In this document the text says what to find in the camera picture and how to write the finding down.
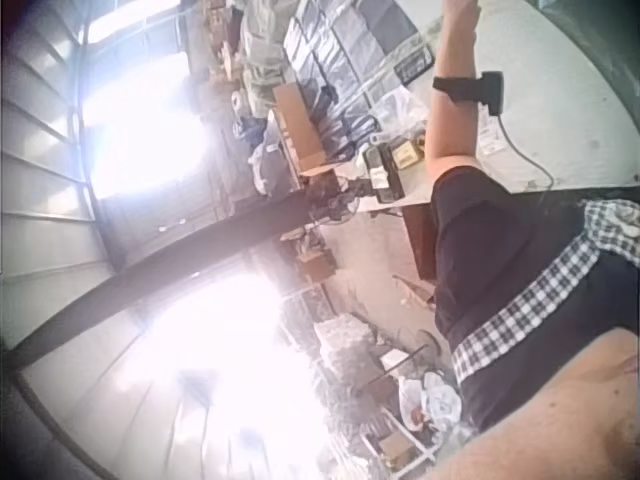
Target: cardboard box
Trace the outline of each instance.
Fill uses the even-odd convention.
[[[302,93],[296,83],[279,85],[273,89],[280,129],[291,140],[292,159],[299,175],[313,176],[326,172],[336,165],[327,163],[327,156],[315,126],[311,123]]]
[[[379,446],[387,461],[398,470],[409,463],[411,451],[415,448],[411,440],[399,430],[380,440]]]
[[[336,273],[335,266],[327,251],[312,251],[298,255],[298,265],[311,283],[324,282]]]

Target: skin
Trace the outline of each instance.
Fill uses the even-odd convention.
[[[477,0],[445,0],[436,75],[475,77]],[[425,158],[435,182],[475,158],[476,104],[433,90]],[[638,337],[612,330],[528,403],[430,473],[430,480],[631,479],[638,471]]]

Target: concrete floor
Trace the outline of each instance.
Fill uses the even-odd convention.
[[[418,279],[409,238],[400,217],[357,214],[343,225],[320,227],[338,265],[325,288],[337,312],[356,312],[398,341],[408,351],[421,343],[419,330],[440,342],[443,359],[450,358],[446,340],[435,326],[434,314],[407,293],[394,275],[433,290]]]

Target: wire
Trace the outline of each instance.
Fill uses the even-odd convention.
[[[513,149],[514,152],[516,152],[518,154],[518,156],[520,156],[520,158],[522,158],[525,162],[533,165],[535,168],[537,168],[538,170],[540,170],[542,173],[544,173],[544,175],[549,179],[549,185],[547,185],[547,188],[545,189],[542,198],[540,199],[540,201],[542,201],[542,199],[544,198],[544,195],[547,194],[547,192],[549,192],[549,190],[551,190],[554,185],[556,184],[555,179],[553,178],[553,175],[551,175],[549,173],[549,170],[547,170],[546,168],[544,168],[542,165],[540,165],[538,162],[536,162],[535,160],[532,160],[531,158],[529,158],[528,156],[526,156],[524,153],[522,153],[520,151],[520,149],[518,147],[516,147],[514,145],[514,143],[511,141],[511,138],[509,137],[509,134],[507,133],[507,131],[504,128],[504,124],[502,123],[502,116],[498,115],[498,125],[500,125],[500,130],[502,130],[502,135],[504,135],[505,140],[507,141],[507,143],[509,144],[509,146]]]

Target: checkered fabric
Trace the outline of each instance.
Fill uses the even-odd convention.
[[[491,365],[540,326],[589,273],[601,250],[640,268],[640,205],[624,200],[586,202],[584,231],[533,283],[455,349],[458,383]]]

